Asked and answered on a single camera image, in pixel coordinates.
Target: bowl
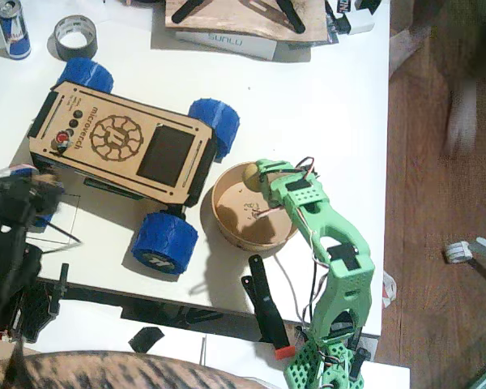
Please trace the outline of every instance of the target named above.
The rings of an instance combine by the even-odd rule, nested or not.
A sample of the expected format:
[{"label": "bowl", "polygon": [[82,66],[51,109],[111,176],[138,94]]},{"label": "bowl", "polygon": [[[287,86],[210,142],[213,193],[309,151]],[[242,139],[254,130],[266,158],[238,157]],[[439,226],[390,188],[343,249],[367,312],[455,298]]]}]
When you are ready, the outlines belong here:
[{"label": "bowl", "polygon": [[249,190],[242,179],[253,162],[236,165],[224,172],[212,190],[212,211],[221,233],[233,245],[247,251],[265,251],[283,245],[297,228],[285,210],[257,218],[270,209],[261,193]]}]

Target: cardboard box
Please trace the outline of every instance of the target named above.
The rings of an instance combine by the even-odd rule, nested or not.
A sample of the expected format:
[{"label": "cardboard box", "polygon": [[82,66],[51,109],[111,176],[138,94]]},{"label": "cardboard box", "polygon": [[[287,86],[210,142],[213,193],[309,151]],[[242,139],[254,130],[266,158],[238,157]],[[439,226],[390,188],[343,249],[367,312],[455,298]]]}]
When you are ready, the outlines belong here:
[{"label": "cardboard box", "polygon": [[199,43],[233,51],[234,53],[246,54],[251,57],[263,58],[271,61],[274,57],[277,42],[259,36],[226,34],[221,32],[185,32],[178,31],[177,39]]}]

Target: green robotic arm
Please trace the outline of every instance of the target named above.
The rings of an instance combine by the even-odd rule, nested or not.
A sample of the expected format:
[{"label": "green robotic arm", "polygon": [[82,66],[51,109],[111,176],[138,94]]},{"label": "green robotic arm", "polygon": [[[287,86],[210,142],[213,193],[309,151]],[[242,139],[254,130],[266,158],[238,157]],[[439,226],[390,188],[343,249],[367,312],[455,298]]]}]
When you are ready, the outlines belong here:
[{"label": "green robotic arm", "polygon": [[[328,269],[326,289],[309,326],[309,340],[285,371],[289,387],[362,388],[361,376],[350,374],[355,353],[343,342],[365,325],[369,314],[374,272],[369,245],[331,207],[313,166],[308,169],[285,161],[258,160],[243,178],[251,190],[263,193],[270,207],[286,210],[312,246],[314,260]],[[326,249],[322,237],[332,237],[340,245]],[[343,326],[343,318],[352,325]]]}]

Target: red bull can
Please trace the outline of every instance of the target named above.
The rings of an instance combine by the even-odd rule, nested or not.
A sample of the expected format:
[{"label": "red bull can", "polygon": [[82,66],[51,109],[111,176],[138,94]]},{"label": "red bull can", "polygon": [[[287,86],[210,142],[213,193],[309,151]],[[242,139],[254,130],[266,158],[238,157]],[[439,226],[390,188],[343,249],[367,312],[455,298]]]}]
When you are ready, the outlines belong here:
[{"label": "red bull can", "polygon": [[31,53],[31,42],[19,0],[0,0],[0,24],[6,50],[12,59],[24,59]]}]

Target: white table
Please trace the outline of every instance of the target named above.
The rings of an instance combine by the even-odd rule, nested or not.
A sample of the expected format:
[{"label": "white table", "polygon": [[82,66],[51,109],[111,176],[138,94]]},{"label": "white table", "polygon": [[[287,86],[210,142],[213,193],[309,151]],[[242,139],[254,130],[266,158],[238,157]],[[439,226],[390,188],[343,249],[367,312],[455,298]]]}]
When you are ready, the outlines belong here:
[{"label": "white table", "polygon": [[[235,313],[253,312],[240,278],[249,274],[249,253],[227,243],[210,211],[209,189],[238,163],[268,158],[296,163],[314,156],[332,206],[347,217],[371,246],[376,265],[373,306],[364,333],[382,328],[382,272],[386,191],[387,63],[389,3],[375,14],[369,33],[342,36],[341,43],[312,49],[309,63],[270,63],[229,53],[151,50],[151,8],[115,0],[37,2],[23,0],[32,53],[23,61],[0,58],[0,168],[25,160],[20,144],[65,65],[51,56],[47,39],[65,15],[81,13],[96,22],[94,57],[115,80],[113,92],[165,109],[187,113],[200,97],[223,100],[241,116],[231,153],[214,163],[198,206],[187,220],[199,234],[187,272],[177,280],[138,264],[129,247],[145,213],[154,208],[66,180],[70,205],[55,224],[72,229],[84,245],[43,258],[40,277],[56,280],[62,263],[68,281],[93,289],[176,301]],[[283,319],[297,321],[283,266],[304,306],[309,299],[312,262],[297,234],[265,259],[275,303]]]},{"label": "white table", "polygon": [[[131,351],[128,341],[143,327],[153,324],[119,318],[121,307],[83,301],[61,301],[56,320],[41,331],[35,344],[25,347],[41,353],[77,350]],[[164,337],[149,354],[200,363],[240,376],[258,378],[276,387],[287,388],[283,371],[288,359],[276,361],[271,344],[158,326]],[[365,389],[410,387],[410,370],[365,362],[362,365]]]}]

